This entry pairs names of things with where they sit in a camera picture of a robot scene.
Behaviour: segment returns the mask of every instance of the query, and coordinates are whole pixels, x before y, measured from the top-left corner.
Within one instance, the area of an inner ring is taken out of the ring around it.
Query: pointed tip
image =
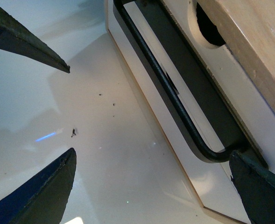
[[[32,58],[70,73],[66,62],[0,7],[0,49]]]

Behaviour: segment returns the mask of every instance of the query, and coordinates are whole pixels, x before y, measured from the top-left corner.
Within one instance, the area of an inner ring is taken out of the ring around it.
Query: circular hole
[[[213,45],[222,46],[226,42],[217,30],[217,27],[212,23],[202,7],[197,3],[196,6],[197,23],[200,32],[204,38]]]

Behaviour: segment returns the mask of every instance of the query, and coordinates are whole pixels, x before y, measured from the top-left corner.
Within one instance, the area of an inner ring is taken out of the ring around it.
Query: wooden countertop
[[[275,0],[198,0],[275,112]]]

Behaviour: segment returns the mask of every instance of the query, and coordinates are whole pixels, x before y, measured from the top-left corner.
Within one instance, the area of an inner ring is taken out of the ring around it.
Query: white surface
[[[77,170],[61,223],[219,223],[203,214],[141,112],[105,31],[101,1],[0,6],[71,66],[66,74],[0,50],[0,199],[74,147]]]
[[[198,40],[200,31],[195,25],[193,2],[194,0],[165,0],[246,124],[268,163],[269,170],[275,173],[275,115],[225,45],[213,48],[201,38]]]
[[[109,1],[108,8],[111,9],[111,7],[112,1]],[[202,133],[204,133],[208,143],[213,149],[222,149],[223,146],[220,141],[215,138],[215,134],[211,131],[209,123],[204,120],[205,117],[203,117],[204,115],[200,112],[200,109],[194,98],[191,96],[187,86],[184,85],[184,81],[182,81],[182,78],[178,74],[174,65],[169,60],[168,56],[165,55],[166,53],[156,40],[153,32],[148,27],[148,24],[144,20],[135,3],[129,3],[125,7],[136,26],[139,28],[139,31],[144,36],[145,41],[149,44],[149,47],[153,50],[154,54],[156,54],[157,59],[163,63],[168,74],[172,76],[172,80],[178,87],[181,97],[185,100],[185,105],[188,105],[189,112],[191,112],[190,116],[195,118],[196,121],[199,121],[197,125],[200,127]],[[157,119],[164,129],[164,132],[172,144],[173,149],[175,150],[204,206],[229,217],[249,223],[241,199],[231,183],[230,178],[226,175],[223,167],[220,164],[204,163],[191,152],[153,82],[119,27],[114,15],[111,11],[109,11],[108,15],[109,30],[114,36],[114,39],[134,73],[137,82],[157,116]]]

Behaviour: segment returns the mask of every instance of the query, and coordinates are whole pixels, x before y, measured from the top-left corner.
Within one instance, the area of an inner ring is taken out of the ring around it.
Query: dark green pointed blade
[[[0,8],[0,49],[32,58],[70,73],[70,67],[57,53],[2,8]]]
[[[275,174],[249,157],[233,151],[233,183],[253,224],[275,224]]]
[[[59,224],[75,170],[76,152],[70,148],[0,201],[0,224]]]

